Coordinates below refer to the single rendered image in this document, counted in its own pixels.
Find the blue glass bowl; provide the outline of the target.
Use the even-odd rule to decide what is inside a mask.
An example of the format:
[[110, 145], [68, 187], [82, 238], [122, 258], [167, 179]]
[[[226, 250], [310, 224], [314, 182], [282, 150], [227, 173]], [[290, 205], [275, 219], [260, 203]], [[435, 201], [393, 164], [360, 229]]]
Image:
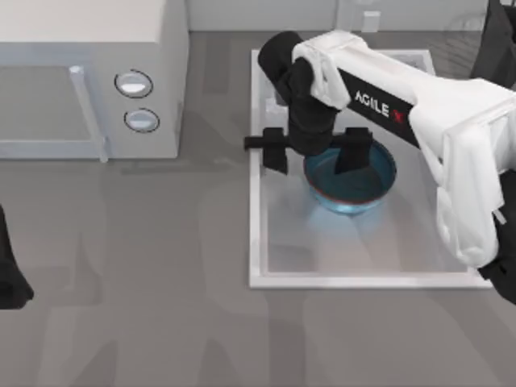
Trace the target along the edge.
[[303, 172], [310, 194], [319, 205], [336, 214], [360, 214], [377, 206], [397, 179], [397, 166], [390, 151], [375, 140], [368, 167], [336, 174], [338, 155], [339, 150], [331, 148], [304, 159]]

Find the white sink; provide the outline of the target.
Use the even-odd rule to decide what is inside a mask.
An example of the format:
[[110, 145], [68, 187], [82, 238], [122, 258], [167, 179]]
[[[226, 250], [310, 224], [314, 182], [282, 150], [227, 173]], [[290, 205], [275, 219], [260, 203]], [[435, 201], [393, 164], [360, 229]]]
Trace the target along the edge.
[[394, 187], [362, 214], [335, 214], [310, 193], [302, 158], [289, 172], [265, 169], [249, 154], [249, 284], [253, 288], [487, 289], [455, 260], [435, 225], [436, 186], [416, 148], [377, 126], [393, 154]]

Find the small pale grey block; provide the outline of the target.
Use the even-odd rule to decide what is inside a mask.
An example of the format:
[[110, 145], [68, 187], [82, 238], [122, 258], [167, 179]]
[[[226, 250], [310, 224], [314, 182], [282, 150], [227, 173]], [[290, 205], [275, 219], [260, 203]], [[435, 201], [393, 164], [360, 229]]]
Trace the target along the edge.
[[367, 10], [363, 13], [361, 31], [363, 33], [375, 33], [380, 28], [381, 12], [378, 10]]

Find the small round microwave knob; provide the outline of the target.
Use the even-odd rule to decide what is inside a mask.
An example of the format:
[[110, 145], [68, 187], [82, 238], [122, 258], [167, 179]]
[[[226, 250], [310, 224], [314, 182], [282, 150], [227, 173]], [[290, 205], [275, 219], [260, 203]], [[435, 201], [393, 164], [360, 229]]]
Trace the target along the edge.
[[145, 108], [126, 112], [123, 120], [130, 130], [138, 133], [151, 133], [160, 126], [160, 117]]

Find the pale microwave oven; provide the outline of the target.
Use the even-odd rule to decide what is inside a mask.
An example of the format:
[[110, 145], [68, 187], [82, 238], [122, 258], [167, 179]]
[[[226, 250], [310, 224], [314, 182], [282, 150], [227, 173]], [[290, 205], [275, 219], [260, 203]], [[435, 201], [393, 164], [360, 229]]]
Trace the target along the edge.
[[[83, 66], [109, 160], [178, 155], [188, 60], [185, 0], [0, 0], [0, 66]], [[146, 98], [115, 88], [131, 69], [152, 79]], [[140, 108], [160, 117], [157, 130], [125, 125]]]

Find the large round microwave knob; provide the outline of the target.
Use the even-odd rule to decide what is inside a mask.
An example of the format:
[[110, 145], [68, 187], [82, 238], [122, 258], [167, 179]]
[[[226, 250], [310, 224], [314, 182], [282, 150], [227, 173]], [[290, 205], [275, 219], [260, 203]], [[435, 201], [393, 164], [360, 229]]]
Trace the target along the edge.
[[146, 98], [153, 91], [152, 79], [144, 72], [131, 69], [114, 77], [114, 86], [127, 98]]

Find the dark grey cabinet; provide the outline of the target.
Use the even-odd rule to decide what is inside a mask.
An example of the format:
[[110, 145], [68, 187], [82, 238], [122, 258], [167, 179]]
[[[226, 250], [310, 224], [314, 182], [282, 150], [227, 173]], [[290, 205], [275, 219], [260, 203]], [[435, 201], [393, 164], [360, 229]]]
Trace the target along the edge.
[[516, 88], [516, 5], [488, 0], [481, 44], [469, 77]]

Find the microwave glass door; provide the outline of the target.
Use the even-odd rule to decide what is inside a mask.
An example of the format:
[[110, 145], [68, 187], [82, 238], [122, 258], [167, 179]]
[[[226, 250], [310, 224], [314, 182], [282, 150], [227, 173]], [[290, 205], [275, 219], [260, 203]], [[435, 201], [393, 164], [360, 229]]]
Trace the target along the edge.
[[99, 160], [73, 65], [0, 66], [0, 160]]

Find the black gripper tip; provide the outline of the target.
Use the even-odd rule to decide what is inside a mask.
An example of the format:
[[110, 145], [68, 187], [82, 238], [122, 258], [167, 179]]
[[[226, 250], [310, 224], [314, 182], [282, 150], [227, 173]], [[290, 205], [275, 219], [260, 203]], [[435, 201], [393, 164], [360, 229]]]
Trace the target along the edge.
[[15, 259], [5, 212], [0, 205], [0, 310], [20, 310], [34, 296], [34, 289]]

